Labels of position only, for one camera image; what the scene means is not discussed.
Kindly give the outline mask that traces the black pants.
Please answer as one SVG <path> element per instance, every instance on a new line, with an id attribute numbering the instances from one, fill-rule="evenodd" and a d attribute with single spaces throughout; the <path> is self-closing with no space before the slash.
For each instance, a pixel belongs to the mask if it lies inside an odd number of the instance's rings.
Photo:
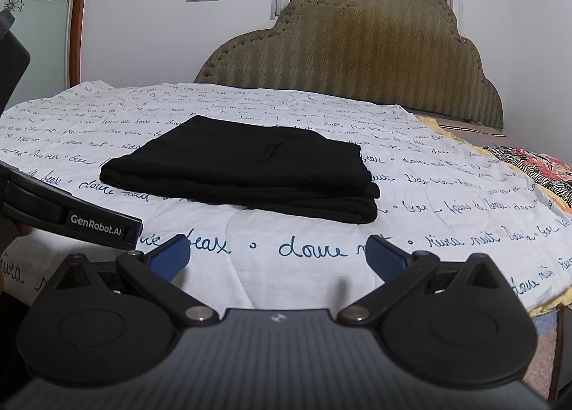
<path id="1" fill-rule="evenodd" d="M 103 165 L 108 186 L 211 205 L 372 223 L 380 190 L 353 143 L 193 116 Z"/>

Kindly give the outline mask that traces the white script-print bed sheet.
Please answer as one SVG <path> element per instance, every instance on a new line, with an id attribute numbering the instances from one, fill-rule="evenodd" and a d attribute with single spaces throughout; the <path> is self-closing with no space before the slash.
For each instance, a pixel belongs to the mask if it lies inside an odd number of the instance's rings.
<path id="1" fill-rule="evenodd" d="M 444 261 L 489 255 L 524 308 L 571 300 L 571 213 L 524 173 L 397 105 L 209 84 L 87 82 L 1 116 L 1 158 L 184 235 L 177 278 L 217 310 L 341 309 L 381 283 L 380 236 Z"/>

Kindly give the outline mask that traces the floral patterned blanket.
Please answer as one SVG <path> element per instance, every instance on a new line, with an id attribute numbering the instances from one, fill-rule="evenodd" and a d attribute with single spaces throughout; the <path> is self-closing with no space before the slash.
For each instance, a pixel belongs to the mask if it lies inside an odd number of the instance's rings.
<path id="1" fill-rule="evenodd" d="M 496 158 L 514 165 L 571 207 L 571 166 L 545 153 L 502 145 L 486 146 Z"/>

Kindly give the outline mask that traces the floral glass door panel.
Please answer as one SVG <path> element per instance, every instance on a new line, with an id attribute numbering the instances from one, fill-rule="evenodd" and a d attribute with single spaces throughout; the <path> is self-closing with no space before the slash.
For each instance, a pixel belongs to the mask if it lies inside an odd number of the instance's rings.
<path id="1" fill-rule="evenodd" d="M 71 4 L 72 0 L 1 0 L 1 8 L 15 16 L 13 33 L 31 56 L 10 107 L 66 89 Z"/>

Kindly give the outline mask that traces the olive upholstered headboard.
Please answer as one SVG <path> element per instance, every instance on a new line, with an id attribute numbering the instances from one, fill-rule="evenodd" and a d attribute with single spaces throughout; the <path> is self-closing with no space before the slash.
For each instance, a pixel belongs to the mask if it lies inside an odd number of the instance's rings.
<path id="1" fill-rule="evenodd" d="M 504 126 L 501 98 L 445 0 L 292 0 L 217 48 L 198 83 L 399 104 Z"/>

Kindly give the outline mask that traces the wooden door frame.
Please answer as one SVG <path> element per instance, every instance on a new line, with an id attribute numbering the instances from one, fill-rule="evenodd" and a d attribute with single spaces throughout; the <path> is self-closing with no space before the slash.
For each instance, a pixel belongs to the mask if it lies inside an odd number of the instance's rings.
<path id="1" fill-rule="evenodd" d="M 68 12 L 67 87 L 82 81 L 83 18 L 86 0 L 70 0 Z"/>

